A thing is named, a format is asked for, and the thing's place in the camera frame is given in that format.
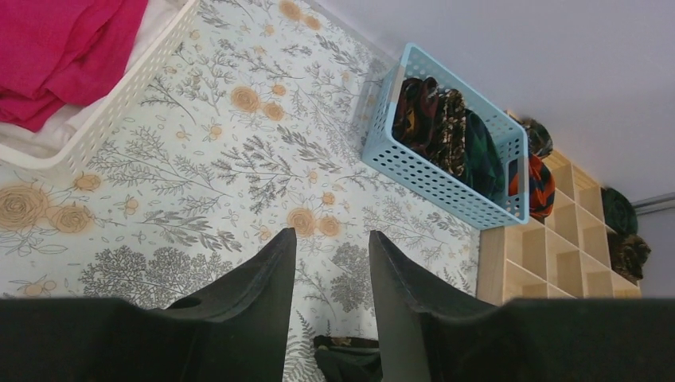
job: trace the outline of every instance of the wooden cube shelf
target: wooden cube shelf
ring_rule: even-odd
[[[600,184],[558,151],[544,163],[556,181],[553,212],[543,224],[481,232],[478,298],[640,298],[611,270]]]

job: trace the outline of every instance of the pink fabric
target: pink fabric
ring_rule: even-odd
[[[39,131],[119,82],[147,0],[0,0],[0,121]]]

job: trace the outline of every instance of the floral pattern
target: floral pattern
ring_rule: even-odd
[[[478,232],[360,162],[394,63],[295,0],[202,0],[139,105],[67,189],[0,167],[5,298],[164,307],[298,236],[288,381],[317,333],[377,337],[369,231],[475,293]]]

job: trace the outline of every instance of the light gray wall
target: light gray wall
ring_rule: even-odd
[[[675,191],[675,2],[317,0],[393,57],[413,41],[637,201]]]
[[[675,298],[675,209],[639,216],[638,226],[652,248],[643,269],[642,295]]]

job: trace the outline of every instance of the white sheet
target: white sheet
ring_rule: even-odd
[[[134,48],[127,62],[127,71],[159,37],[178,11],[179,9],[168,0],[148,1],[134,41]],[[84,125],[84,122],[102,102],[103,99],[99,99],[87,107],[66,105],[49,117],[37,133],[11,123],[0,123],[0,143],[37,158],[50,158],[65,147],[70,138]]]

